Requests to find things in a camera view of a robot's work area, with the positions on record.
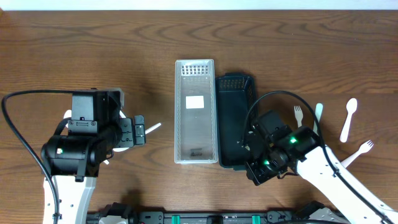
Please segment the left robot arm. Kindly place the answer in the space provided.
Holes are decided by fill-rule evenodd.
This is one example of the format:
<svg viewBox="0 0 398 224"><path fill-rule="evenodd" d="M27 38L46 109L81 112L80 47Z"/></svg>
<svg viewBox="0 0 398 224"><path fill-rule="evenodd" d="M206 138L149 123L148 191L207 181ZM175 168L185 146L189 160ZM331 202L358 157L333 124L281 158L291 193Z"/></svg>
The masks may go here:
<svg viewBox="0 0 398 224"><path fill-rule="evenodd" d="M121 115L121 89L77 90L72 93L72 115L63 119L42 146L41 158L49 176L44 223L85 223L102 162L115 149L146 143L144 117Z"/></svg>

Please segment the black plastic perforated basket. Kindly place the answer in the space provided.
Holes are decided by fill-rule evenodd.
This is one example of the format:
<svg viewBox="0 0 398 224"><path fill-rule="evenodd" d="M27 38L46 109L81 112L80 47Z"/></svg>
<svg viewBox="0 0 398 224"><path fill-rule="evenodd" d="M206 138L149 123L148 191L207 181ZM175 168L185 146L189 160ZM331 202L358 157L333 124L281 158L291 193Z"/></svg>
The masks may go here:
<svg viewBox="0 0 398 224"><path fill-rule="evenodd" d="M225 73L215 79L218 113L219 164L226 169L244 170L250 152L238 143L246 116L254 119L258 109L250 111L257 100L254 79L242 72Z"/></svg>

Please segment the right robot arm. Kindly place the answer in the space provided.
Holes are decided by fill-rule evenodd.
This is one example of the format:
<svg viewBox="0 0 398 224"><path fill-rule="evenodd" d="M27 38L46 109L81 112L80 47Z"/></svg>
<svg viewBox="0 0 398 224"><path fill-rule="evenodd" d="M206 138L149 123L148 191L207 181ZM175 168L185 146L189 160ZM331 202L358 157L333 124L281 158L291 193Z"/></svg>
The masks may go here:
<svg viewBox="0 0 398 224"><path fill-rule="evenodd" d="M315 186L350 223L397 223L397 211L379 200L320 145L311 128L295 131L274 111L256 118L245 135L251 151L246 175L255 185L283 178L288 170Z"/></svg>

